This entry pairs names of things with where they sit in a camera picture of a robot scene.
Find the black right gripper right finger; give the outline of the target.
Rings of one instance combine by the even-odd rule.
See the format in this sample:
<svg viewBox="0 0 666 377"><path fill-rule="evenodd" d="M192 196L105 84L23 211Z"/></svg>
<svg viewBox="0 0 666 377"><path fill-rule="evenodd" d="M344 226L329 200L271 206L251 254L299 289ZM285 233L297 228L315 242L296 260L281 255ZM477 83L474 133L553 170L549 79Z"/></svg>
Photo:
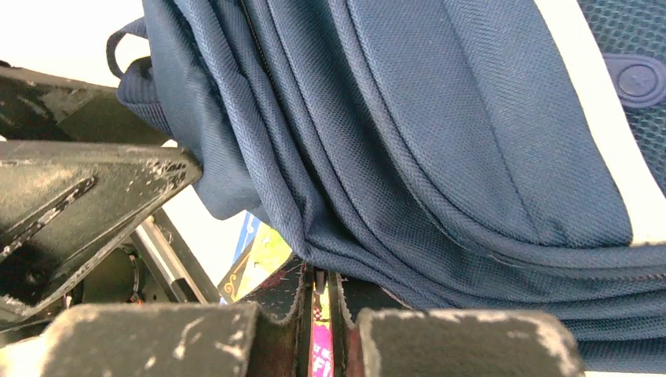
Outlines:
<svg viewBox="0 0 666 377"><path fill-rule="evenodd" d="M583 376L576 341L535 311L413 310L328 276L336 376Z"/></svg>

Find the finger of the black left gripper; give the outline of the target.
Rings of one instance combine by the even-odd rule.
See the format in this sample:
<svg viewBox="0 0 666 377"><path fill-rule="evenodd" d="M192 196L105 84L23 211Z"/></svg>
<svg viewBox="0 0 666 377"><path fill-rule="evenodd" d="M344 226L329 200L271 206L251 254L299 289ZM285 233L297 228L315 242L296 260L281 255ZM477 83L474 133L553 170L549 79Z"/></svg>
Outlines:
<svg viewBox="0 0 666 377"><path fill-rule="evenodd" d="M2 142L2 320L25 320L70 291L201 173L183 148Z"/></svg>
<svg viewBox="0 0 666 377"><path fill-rule="evenodd" d="M168 137L120 104L116 89L1 62L1 137L163 145Z"/></svg>

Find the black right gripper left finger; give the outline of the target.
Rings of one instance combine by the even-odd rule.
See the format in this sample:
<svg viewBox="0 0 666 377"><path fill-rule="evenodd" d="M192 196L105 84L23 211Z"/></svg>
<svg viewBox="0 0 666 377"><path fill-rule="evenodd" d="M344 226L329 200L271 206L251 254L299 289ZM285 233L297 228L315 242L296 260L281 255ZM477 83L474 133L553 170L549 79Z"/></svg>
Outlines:
<svg viewBox="0 0 666 377"><path fill-rule="evenodd" d="M81 305L1 350L4 376L304 376L308 283L285 263L228 305Z"/></svg>

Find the purple Treehouse book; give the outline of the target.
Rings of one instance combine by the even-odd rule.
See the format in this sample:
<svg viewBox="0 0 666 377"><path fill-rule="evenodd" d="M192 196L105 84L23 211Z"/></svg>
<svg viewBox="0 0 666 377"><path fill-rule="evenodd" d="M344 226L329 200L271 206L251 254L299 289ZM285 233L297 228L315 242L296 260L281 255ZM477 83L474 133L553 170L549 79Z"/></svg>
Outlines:
<svg viewBox="0 0 666 377"><path fill-rule="evenodd" d="M332 377L333 353L331 340L331 311L328 288L313 295L313 322L311 329L311 363L309 376Z"/></svg>

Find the green dark cover book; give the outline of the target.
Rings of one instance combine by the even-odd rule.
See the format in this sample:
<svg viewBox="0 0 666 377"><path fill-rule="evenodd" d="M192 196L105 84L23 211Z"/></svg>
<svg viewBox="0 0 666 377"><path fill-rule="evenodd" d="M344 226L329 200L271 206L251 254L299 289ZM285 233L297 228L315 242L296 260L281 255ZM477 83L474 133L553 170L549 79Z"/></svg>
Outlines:
<svg viewBox="0 0 666 377"><path fill-rule="evenodd" d="M261 223L256 237L218 284L219 302L238 301L276 272L290 257L291 249L280 234Z"/></svg>

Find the navy blue student backpack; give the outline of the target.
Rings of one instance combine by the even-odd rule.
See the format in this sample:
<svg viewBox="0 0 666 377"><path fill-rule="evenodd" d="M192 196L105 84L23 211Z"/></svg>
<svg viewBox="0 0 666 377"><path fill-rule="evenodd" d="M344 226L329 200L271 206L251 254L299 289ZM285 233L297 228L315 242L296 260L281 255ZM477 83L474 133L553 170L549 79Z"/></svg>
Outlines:
<svg viewBox="0 0 666 377"><path fill-rule="evenodd" d="M662 1L146 1L118 99L221 220L416 309L540 309L665 370Z"/></svg>

